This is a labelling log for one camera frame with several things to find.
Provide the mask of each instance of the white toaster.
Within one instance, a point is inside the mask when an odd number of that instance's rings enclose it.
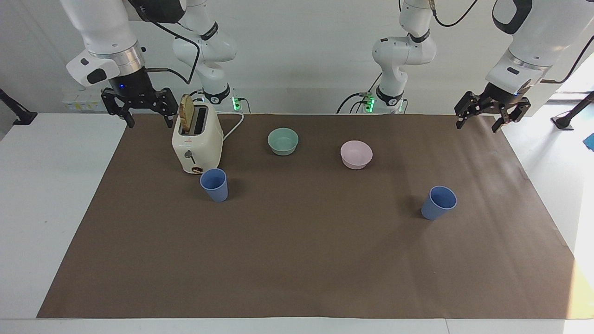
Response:
[[[202,174],[217,168],[223,151],[223,130],[214,106],[194,102],[194,114],[186,133],[178,116],[171,143],[185,172]]]

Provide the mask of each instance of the pink bowl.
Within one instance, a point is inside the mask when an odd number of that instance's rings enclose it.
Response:
[[[373,151],[362,141],[347,141],[340,148],[342,162],[350,169],[362,169],[373,158]]]

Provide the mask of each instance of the white wall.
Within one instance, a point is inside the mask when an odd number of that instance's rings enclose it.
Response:
[[[457,19],[469,2],[439,2],[440,19]],[[465,91],[482,91],[484,77],[511,42],[492,23],[493,3],[479,1],[456,27],[432,24],[439,47],[435,61],[406,67],[410,112],[452,114]],[[380,72],[371,56],[374,42],[404,35],[395,0],[210,0],[209,6],[221,29],[238,42],[237,58],[224,67],[254,112],[334,112],[344,97],[366,90]],[[171,36],[148,23],[134,22],[132,28],[148,49],[149,66],[187,73],[189,68],[173,55]],[[78,88],[64,64],[83,45],[59,1],[2,0],[0,29],[0,87],[32,110],[64,111],[61,92]],[[561,78],[593,33],[590,27],[548,77]],[[171,87],[178,97],[200,87],[197,81],[187,87],[170,74],[151,76],[155,88]],[[532,111],[556,88],[532,89]]]

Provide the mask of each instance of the bread slice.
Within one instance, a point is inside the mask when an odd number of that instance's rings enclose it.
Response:
[[[182,128],[185,133],[189,132],[192,124],[192,117],[194,116],[194,102],[190,95],[184,94],[179,104],[179,117],[181,118]]]

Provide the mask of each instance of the green bowl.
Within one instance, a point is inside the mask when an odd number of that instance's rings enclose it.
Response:
[[[289,128],[278,128],[268,135],[268,145],[276,155],[286,156],[293,153],[298,143],[299,136]]]

